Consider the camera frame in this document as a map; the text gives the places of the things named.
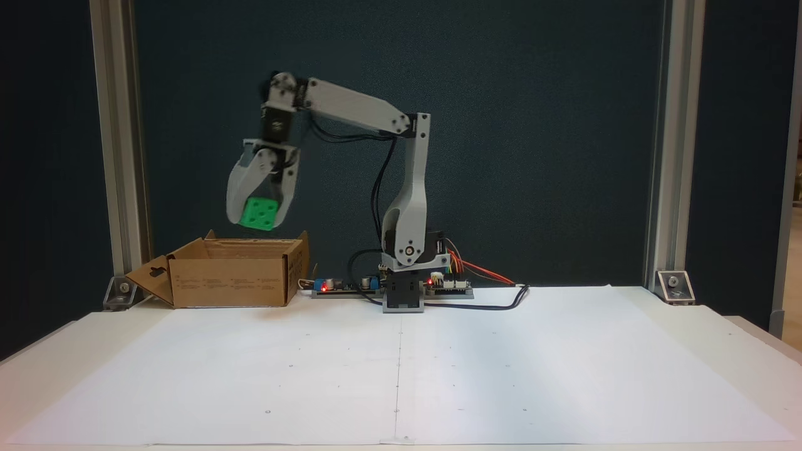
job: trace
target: white arm segment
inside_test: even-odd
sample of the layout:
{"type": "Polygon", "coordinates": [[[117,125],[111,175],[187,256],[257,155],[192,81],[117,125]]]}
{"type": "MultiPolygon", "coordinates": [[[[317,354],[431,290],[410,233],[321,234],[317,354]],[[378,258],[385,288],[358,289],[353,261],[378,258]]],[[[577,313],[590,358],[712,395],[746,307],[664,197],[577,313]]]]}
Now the white arm segment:
{"type": "Polygon", "coordinates": [[[308,110],[368,130],[400,134],[410,126],[409,117],[386,100],[319,79],[309,79],[306,101],[308,110]]]}
{"type": "MultiPolygon", "coordinates": [[[[382,263],[391,270],[402,270],[417,262],[426,240],[426,159],[429,149],[429,124],[431,116],[418,113],[415,120],[415,136],[404,140],[404,179],[401,191],[390,204],[382,222],[383,240],[388,230],[395,230],[395,246],[386,248],[382,263]]],[[[422,262],[419,269],[442,267],[441,261],[430,266],[422,262]]]]}

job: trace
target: red wire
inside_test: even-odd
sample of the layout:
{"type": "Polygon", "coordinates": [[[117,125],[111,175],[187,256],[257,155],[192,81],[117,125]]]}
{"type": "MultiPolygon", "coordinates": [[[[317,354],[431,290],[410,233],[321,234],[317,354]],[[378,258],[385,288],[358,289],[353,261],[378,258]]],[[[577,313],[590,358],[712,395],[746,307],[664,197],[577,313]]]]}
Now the red wire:
{"type": "Polygon", "coordinates": [[[454,261],[456,262],[456,264],[455,264],[455,266],[456,266],[456,270],[457,270],[458,272],[460,272],[460,273],[461,273],[461,272],[463,272],[463,270],[465,269],[465,267],[460,265],[460,263],[462,263],[462,262],[460,261],[460,259],[459,259],[459,258],[457,258],[457,256],[456,256],[456,254],[454,253],[454,251],[449,249],[449,250],[448,250],[448,253],[452,255],[452,258],[453,258],[453,259],[454,259],[454,261]]]}
{"type": "Polygon", "coordinates": [[[493,277],[495,277],[495,278],[499,279],[501,282],[506,282],[506,283],[509,283],[510,285],[515,285],[515,282],[513,282],[512,280],[510,280],[510,279],[506,278],[505,276],[503,276],[503,275],[501,275],[501,274],[494,273],[493,271],[490,271],[490,270],[485,270],[485,269],[484,269],[483,267],[481,267],[481,266],[474,265],[473,263],[466,262],[466,261],[464,261],[464,260],[462,260],[461,262],[462,262],[464,265],[468,265],[468,266],[470,266],[471,268],[474,268],[474,269],[476,269],[476,270],[480,270],[480,271],[482,271],[482,272],[484,272],[484,273],[486,273],[486,274],[490,274],[491,276],[493,276],[493,277]]]}
{"type": "Polygon", "coordinates": [[[515,285],[515,282],[513,282],[512,280],[506,278],[505,276],[503,276],[501,274],[497,274],[497,273],[494,273],[493,271],[486,270],[481,266],[474,265],[473,263],[466,262],[464,260],[460,260],[459,258],[457,258],[456,254],[454,253],[453,250],[449,249],[448,253],[451,254],[452,258],[454,258],[454,260],[457,262],[457,268],[458,269],[461,268],[460,272],[462,272],[465,269],[465,265],[468,265],[471,268],[474,268],[474,269],[477,269],[477,270],[480,270],[480,271],[484,272],[485,274],[490,274],[492,277],[494,277],[496,280],[498,280],[500,282],[505,282],[505,283],[508,283],[510,285],[515,285]]]}

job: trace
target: white paper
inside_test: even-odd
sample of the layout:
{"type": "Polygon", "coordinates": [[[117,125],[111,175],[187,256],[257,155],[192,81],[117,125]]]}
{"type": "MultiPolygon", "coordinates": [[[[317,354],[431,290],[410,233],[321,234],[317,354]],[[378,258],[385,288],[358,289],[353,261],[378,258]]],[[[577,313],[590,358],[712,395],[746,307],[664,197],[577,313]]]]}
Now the white paper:
{"type": "Polygon", "coordinates": [[[379,443],[395,421],[399,318],[349,304],[174,311],[8,441],[379,443]]]}
{"type": "Polygon", "coordinates": [[[396,433],[416,444],[794,438],[612,287],[540,289],[511,311],[427,309],[402,331],[396,433]]]}
{"type": "MultiPolygon", "coordinates": [[[[516,290],[475,292],[476,303],[502,304],[516,290]]],[[[792,439],[615,289],[594,287],[532,290],[512,311],[383,315],[303,298],[174,311],[8,441],[792,439]]]]}

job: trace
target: metal bracket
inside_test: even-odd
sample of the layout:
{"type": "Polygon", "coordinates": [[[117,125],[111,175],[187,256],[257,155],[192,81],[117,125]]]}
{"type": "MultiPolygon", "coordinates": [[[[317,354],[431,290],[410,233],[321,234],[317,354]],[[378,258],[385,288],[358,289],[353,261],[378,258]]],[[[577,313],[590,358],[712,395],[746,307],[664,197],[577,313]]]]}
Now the metal bracket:
{"type": "Polygon", "coordinates": [[[144,291],[124,276],[112,277],[103,299],[104,311],[127,310],[145,298],[144,291]]]}
{"type": "Polygon", "coordinates": [[[666,3],[643,271],[644,286],[657,295],[655,271],[685,269],[704,10],[705,0],[666,3]]]}
{"type": "Polygon", "coordinates": [[[694,290],[686,271],[657,271],[660,282],[658,295],[666,304],[673,306],[696,305],[694,290]]]}
{"type": "Polygon", "coordinates": [[[89,0],[114,275],[153,255],[134,0],[89,0]]]}

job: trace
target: black wire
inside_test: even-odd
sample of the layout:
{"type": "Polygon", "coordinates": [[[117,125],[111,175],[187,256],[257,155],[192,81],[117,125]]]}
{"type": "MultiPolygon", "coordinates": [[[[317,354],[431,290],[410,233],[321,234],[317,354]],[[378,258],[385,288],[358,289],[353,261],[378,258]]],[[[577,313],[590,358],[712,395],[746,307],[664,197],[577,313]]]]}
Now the black wire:
{"type": "Polygon", "coordinates": [[[280,173],[284,169],[294,165],[295,162],[298,161],[298,150],[292,151],[292,153],[289,154],[289,157],[289,160],[284,160],[283,163],[275,165],[272,170],[280,173]]]}
{"type": "Polygon", "coordinates": [[[379,247],[382,246],[382,222],[381,217],[379,216],[379,191],[382,188],[382,179],[384,178],[384,170],[387,169],[387,164],[390,163],[390,159],[393,157],[393,151],[395,151],[395,144],[398,140],[393,139],[393,142],[390,144],[390,151],[387,152],[387,158],[384,159],[384,164],[382,165],[381,170],[379,170],[379,175],[376,176],[376,181],[373,182],[373,190],[371,191],[371,215],[373,216],[373,226],[376,228],[376,238],[379,240],[379,247]]]}
{"type": "MultiPolygon", "coordinates": [[[[367,302],[375,305],[382,305],[380,301],[373,299],[372,297],[368,296],[364,291],[362,291],[362,284],[357,283],[354,279],[354,262],[357,258],[364,254],[381,254],[384,252],[381,249],[365,249],[355,252],[353,255],[350,256],[348,259],[348,279],[350,280],[351,285],[354,287],[357,293],[360,296],[365,298],[367,302]]],[[[529,285],[523,285],[520,290],[518,290],[518,294],[515,295],[515,299],[512,301],[511,304],[507,306],[483,306],[483,305],[476,305],[476,304],[446,304],[446,303],[423,303],[426,307],[447,307],[447,308],[461,308],[465,310],[491,310],[491,311],[504,311],[504,310],[512,310],[515,307],[520,305],[520,302],[524,300],[524,296],[526,293],[529,292],[529,285]]]]}
{"type": "Polygon", "coordinates": [[[447,308],[461,308],[465,310],[492,310],[492,311],[503,311],[503,310],[512,310],[515,307],[520,305],[520,302],[524,300],[524,295],[529,292],[529,285],[523,285],[520,290],[518,290],[518,294],[515,295],[515,299],[512,301],[511,304],[508,306],[482,306],[476,304],[446,304],[446,303],[423,303],[426,307],[447,307],[447,308]]]}
{"type": "Polygon", "coordinates": [[[358,141],[372,140],[371,138],[365,138],[365,137],[362,137],[362,138],[347,138],[347,139],[344,139],[344,140],[332,140],[327,135],[325,135],[325,134],[321,133],[319,130],[317,130],[315,127],[312,127],[311,130],[312,130],[312,133],[315,135],[316,138],[318,138],[319,140],[324,141],[326,143],[332,143],[332,144],[355,143],[355,142],[358,142],[358,141]]]}
{"type": "Polygon", "coordinates": [[[320,124],[318,124],[318,122],[314,118],[314,114],[311,114],[311,113],[309,114],[309,120],[310,120],[310,123],[312,124],[312,129],[315,130],[316,133],[319,133],[320,135],[324,135],[324,136],[327,136],[327,137],[335,139],[335,140],[389,141],[389,140],[394,140],[395,139],[395,136],[371,135],[370,133],[361,133],[361,134],[358,134],[358,135],[337,135],[335,133],[328,132],[327,130],[323,129],[323,127],[321,127],[320,124]]]}
{"type": "Polygon", "coordinates": [[[356,259],[359,258],[359,256],[361,256],[361,255],[364,255],[364,254],[381,254],[382,252],[384,252],[384,251],[381,250],[381,249],[360,250],[358,252],[354,252],[354,254],[351,255],[350,258],[348,259],[348,279],[351,282],[351,286],[356,290],[357,293],[359,293],[360,296],[365,298],[367,300],[367,302],[369,302],[371,304],[376,304],[377,306],[382,305],[382,303],[377,301],[377,300],[375,300],[375,299],[373,299],[373,298],[371,298],[370,296],[368,296],[364,291],[362,291],[362,284],[358,283],[356,280],[354,280],[354,262],[356,262],[356,259]]]}

